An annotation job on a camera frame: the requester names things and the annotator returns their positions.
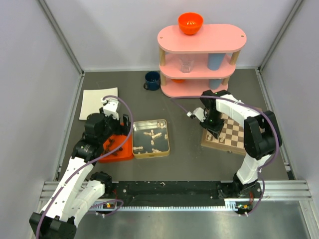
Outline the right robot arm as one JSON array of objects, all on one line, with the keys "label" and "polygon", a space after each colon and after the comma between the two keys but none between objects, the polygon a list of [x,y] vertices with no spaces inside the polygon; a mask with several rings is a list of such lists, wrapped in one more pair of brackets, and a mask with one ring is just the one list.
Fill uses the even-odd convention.
[{"label": "right robot arm", "polygon": [[272,111],[262,112],[247,106],[226,90],[216,93],[204,91],[200,100],[204,108],[196,116],[200,125],[215,139],[220,137],[225,124],[223,114],[243,127],[244,161],[231,186],[219,185],[217,188],[221,198],[244,197],[255,186],[259,171],[282,145],[276,116]]}]

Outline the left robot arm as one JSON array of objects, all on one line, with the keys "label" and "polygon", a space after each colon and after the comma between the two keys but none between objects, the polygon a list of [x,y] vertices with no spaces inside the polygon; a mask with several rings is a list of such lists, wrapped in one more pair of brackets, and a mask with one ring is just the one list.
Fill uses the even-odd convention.
[{"label": "left robot arm", "polygon": [[81,139],[75,144],[67,169],[47,204],[39,213],[32,213],[30,226],[37,239],[72,239],[80,221],[100,197],[113,191],[110,175],[94,173],[87,187],[82,183],[96,162],[104,157],[104,143],[113,135],[129,137],[132,124],[129,116],[93,113],[87,117]]}]

